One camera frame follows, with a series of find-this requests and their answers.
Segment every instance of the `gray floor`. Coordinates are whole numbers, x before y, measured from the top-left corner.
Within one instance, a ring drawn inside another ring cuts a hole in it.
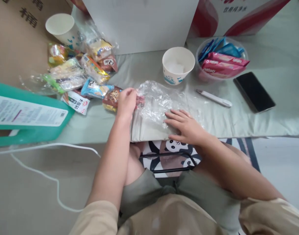
[[[103,145],[90,145],[99,153]],[[299,139],[256,139],[261,171],[299,209]],[[74,209],[85,205],[98,157],[62,147],[15,154],[26,165],[60,180],[60,199]],[[56,183],[0,156],[0,234],[68,234],[78,213],[62,209]]]

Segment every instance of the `white cable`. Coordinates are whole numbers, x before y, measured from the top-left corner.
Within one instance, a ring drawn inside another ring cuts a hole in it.
[[[59,190],[60,190],[60,183],[59,183],[59,180],[56,179],[56,178],[53,178],[53,177],[50,177],[49,175],[46,175],[45,173],[43,173],[42,171],[39,171],[39,170],[36,170],[36,169],[33,169],[31,167],[28,167],[26,166],[24,163],[22,163],[19,159],[17,159],[13,153],[14,152],[23,152],[23,151],[29,151],[29,150],[34,150],[34,149],[42,149],[42,148],[46,148],[46,147],[50,147],[50,146],[68,146],[68,147],[72,147],[72,148],[78,148],[78,149],[89,149],[89,150],[92,150],[94,153],[96,153],[98,155],[98,157],[100,157],[100,155],[98,154],[98,152],[93,149],[93,148],[89,148],[89,147],[83,147],[83,146],[77,146],[77,145],[71,145],[71,144],[64,144],[64,143],[51,143],[51,144],[46,144],[46,145],[40,145],[40,146],[33,146],[33,147],[29,147],[29,148],[25,148],[25,149],[12,149],[12,150],[7,150],[7,151],[2,151],[0,152],[0,154],[7,154],[7,153],[10,153],[11,157],[23,168],[27,169],[27,170],[30,170],[30,171],[33,171],[33,172],[36,172],[44,177],[46,177],[47,179],[49,180],[52,180],[52,181],[55,181],[57,183],[57,201],[58,201],[58,204],[63,208],[63,209],[66,209],[68,211],[71,211],[71,212],[81,212],[83,211],[83,209],[81,210],[76,210],[76,209],[73,209],[73,208],[70,208],[70,207],[67,207],[66,205],[64,205],[61,200],[60,200],[60,197],[59,197]]]

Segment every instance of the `hand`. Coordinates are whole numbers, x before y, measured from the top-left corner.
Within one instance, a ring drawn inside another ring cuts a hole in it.
[[[134,88],[127,88],[120,92],[118,99],[118,118],[128,118],[132,120],[132,115],[136,106],[137,92]]]
[[[204,145],[208,140],[214,137],[199,125],[191,115],[184,110],[171,110],[172,113],[165,113],[169,119],[165,123],[181,131],[181,135],[169,135],[169,139],[186,144],[197,146]]]

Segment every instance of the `smartphone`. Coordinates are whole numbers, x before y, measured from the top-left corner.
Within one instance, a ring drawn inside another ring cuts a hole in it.
[[[243,74],[233,81],[254,112],[260,113],[276,106],[275,102],[252,72]]]

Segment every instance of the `green bottle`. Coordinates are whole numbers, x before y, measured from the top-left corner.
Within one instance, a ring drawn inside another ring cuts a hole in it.
[[[58,138],[74,110],[50,97],[0,83],[0,147],[52,141]]]

